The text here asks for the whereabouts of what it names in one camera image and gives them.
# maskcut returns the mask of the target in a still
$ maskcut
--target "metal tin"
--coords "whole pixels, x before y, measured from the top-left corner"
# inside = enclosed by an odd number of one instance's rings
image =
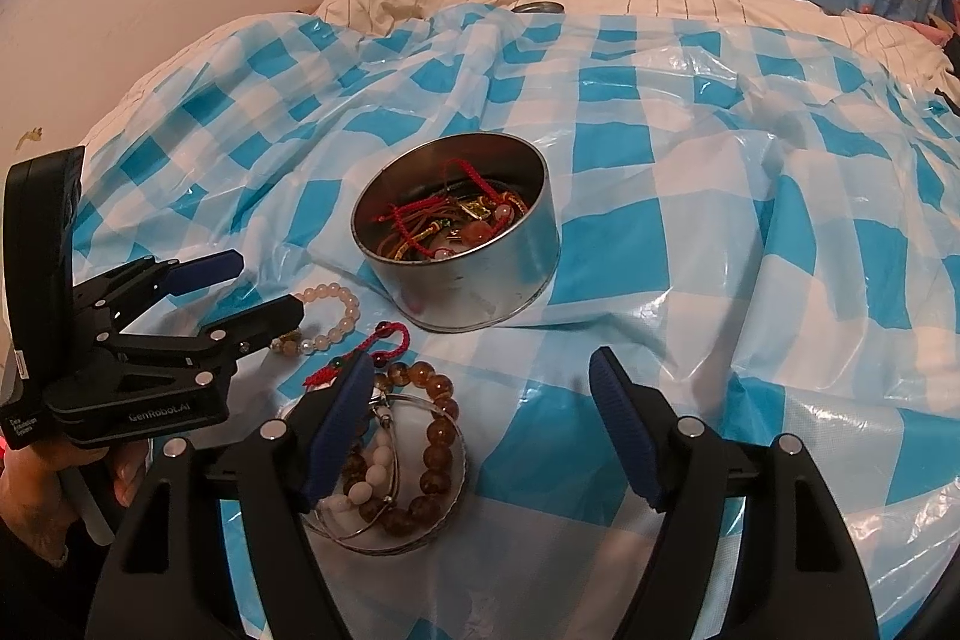
[[[443,261],[394,261],[376,255],[390,233],[378,223],[390,204],[405,204],[445,186],[443,165],[469,161],[480,175],[516,191],[530,206],[491,242]],[[457,134],[426,143],[387,166],[364,189],[350,220],[354,242],[408,319],[434,332],[468,332],[506,320],[550,282],[560,234],[550,176],[539,150],[507,134]]]

